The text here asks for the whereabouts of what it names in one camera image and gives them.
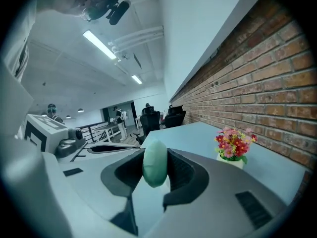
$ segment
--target black office chair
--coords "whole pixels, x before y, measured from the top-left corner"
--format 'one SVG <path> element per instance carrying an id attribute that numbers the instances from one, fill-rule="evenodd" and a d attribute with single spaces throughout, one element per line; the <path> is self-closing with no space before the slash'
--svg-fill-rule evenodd
<path id="1" fill-rule="evenodd" d="M 183 111 L 183 106 L 169 106 L 168 115 L 165 116 L 165 127 L 173 128 L 182 125 L 186 111 Z"/>
<path id="2" fill-rule="evenodd" d="M 144 115 L 142 115 L 140 117 L 140 122 L 141 122 L 142 128 L 143 128 L 143 136 L 139 136 L 140 133 L 133 133 L 134 135 L 137 136 L 136 140 L 139 142 L 140 145 L 143 144 L 143 142 L 145 141 L 146 137 L 149 135 L 149 133 L 151 131 L 159 130 L 160 112 L 159 111 L 154 111 L 152 113 L 145 114 L 145 112 L 143 112 L 143 110 L 142 110 L 142 113 Z"/>

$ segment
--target white pot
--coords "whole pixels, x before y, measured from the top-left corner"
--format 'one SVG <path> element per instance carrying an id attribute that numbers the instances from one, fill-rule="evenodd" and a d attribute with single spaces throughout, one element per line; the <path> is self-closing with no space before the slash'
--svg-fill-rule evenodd
<path id="1" fill-rule="evenodd" d="M 244 162 L 242 160 L 239 160 L 239 161 L 228 161 L 228 160 L 225 160 L 225 159 L 221 158 L 220 157 L 220 153 L 218 153 L 218 155 L 217 155 L 217 160 L 225 162 L 225 163 L 228 163 L 228 164 L 231 164 L 231 165 L 234 165 L 234 166 L 236 166 L 237 168 L 240 168 L 240 169 L 243 169 L 243 166 L 244 166 Z"/>

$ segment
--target floor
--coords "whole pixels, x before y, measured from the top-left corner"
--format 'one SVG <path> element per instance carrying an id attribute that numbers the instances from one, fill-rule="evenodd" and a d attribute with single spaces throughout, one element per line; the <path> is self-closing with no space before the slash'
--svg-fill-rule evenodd
<path id="1" fill-rule="evenodd" d="M 139 136 L 143 136 L 143 129 L 142 127 L 140 129 L 136 129 L 136 126 L 128 126 L 127 127 L 127 135 L 128 137 L 120 141 L 121 139 L 121 133 L 116 135 L 114 138 L 111 139 L 113 143 L 122 143 L 122 144 L 128 144 L 128 145 L 135 145 L 135 146 L 140 146 L 139 142 L 136 140 L 136 135 L 133 133 L 140 133 Z"/>

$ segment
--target fluorescent light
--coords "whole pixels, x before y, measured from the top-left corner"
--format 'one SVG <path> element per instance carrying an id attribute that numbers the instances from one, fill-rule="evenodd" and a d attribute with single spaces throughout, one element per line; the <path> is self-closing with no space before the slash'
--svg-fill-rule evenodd
<path id="1" fill-rule="evenodd" d="M 110 59 L 117 58 L 91 31 L 86 31 L 84 37 L 105 53 Z"/>
<path id="2" fill-rule="evenodd" d="M 141 80 L 136 75 L 132 76 L 132 78 L 137 81 L 139 85 L 142 84 Z"/>

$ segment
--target green object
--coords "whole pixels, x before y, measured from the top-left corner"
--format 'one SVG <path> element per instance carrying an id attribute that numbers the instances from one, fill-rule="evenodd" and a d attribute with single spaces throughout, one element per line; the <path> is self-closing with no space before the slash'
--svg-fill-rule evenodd
<path id="1" fill-rule="evenodd" d="M 143 177 L 153 188 L 161 186 L 167 177 L 167 147 L 159 140 L 153 141 L 144 152 Z"/>

